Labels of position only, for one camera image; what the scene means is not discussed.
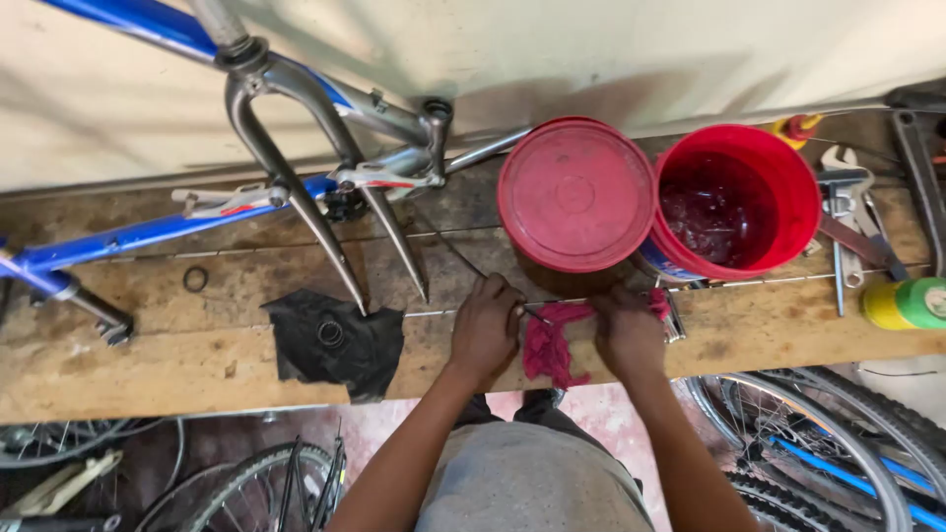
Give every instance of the hand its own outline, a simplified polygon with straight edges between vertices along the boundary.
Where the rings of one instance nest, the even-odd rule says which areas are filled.
[[[611,373],[625,386],[630,381],[666,381],[663,324],[647,308],[646,299],[619,285],[588,302],[598,311],[595,346]]]
[[[518,351],[519,316],[525,300],[502,275],[477,279],[457,312],[447,367],[482,384]]]

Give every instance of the person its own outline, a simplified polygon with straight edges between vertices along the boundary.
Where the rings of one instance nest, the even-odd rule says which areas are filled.
[[[634,479],[552,393],[526,392],[511,422],[475,394],[517,352],[524,301],[501,275],[477,280],[457,312],[449,361],[326,530],[653,529]],[[676,401],[662,324],[622,288],[590,302],[598,353],[650,435],[674,531],[757,530]]]

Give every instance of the red bucket lid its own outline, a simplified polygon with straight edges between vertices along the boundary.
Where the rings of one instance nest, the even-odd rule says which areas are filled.
[[[647,236],[657,178],[619,131],[566,116],[542,124],[509,154],[497,203],[506,233],[526,256],[561,272],[596,272]]]

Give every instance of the gray shirt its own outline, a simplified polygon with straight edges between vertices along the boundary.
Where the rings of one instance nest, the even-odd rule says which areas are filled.
[[[528,423],[450,434],[416,530],[651,531],[624,466],[569,434]]]

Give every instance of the wooden workbench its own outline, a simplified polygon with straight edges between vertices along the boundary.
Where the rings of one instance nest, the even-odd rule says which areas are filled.
[[[834,117],[819,134],[859,142],[892,153],[885,125],[872,115]],[[674,138],[642,139],[652,156]],[[806,147],[815,156],[825,145]],[[862,157],[872,168],[883,161]],[[448,231],[448,237],[485,271],[506,275],[531,300],[585,296],[633,275],[621,264],[595,275],[557,275],[518,255],[499,228],[494,191],[501,158],[450,178],[447,187],[416,200],[416,208]],[[929,250],[897,179],[882,179],[875,198],[894,249],[914,274],[922,273]],[[0,203],[0,230],[14,244],[67,239],[175,212],[166,189]],[[396,207],[414,252],[429,279],[430,304],[420,300],[393,245],[366,217],[336,226],[373,308],[408,313],[455,310],[473,277],[424,227],[413,223],[408,204]],[[209,274],[202,293],[186,292],[184,271],[200,265]],[[14,289],[0,329],[0,423],[99,417],[151,417],[233,412],[347,401],[343,386],[280,382],[272,331],[259,305],[306,287],[345,298],[335,271],[314,237],[294,213],[231,224],[199,235],[137,250],[127,256],[79,265],[83,284],[133,313],[137,335],[106,347],[94,320],[73,306],[51,301],[28,305],[26,290]],[[830,246],[800,257],[759,284],[678,293],[688,338],[668,348],[671,376],[802,364],[946,353],[942,331],[888,332],[858,315],[849,291],[849,317],[836,316]],[[880,276],[870,281],[882,281]],[[405,345],[388,398],[421,396],[446,362],[452,314],[410,316]],[[590,322],[567,330],[573,373],[592,382],[612,381],[591,344]],[[493,390],[549,385],[525,379],[518,358],[496,378]]]

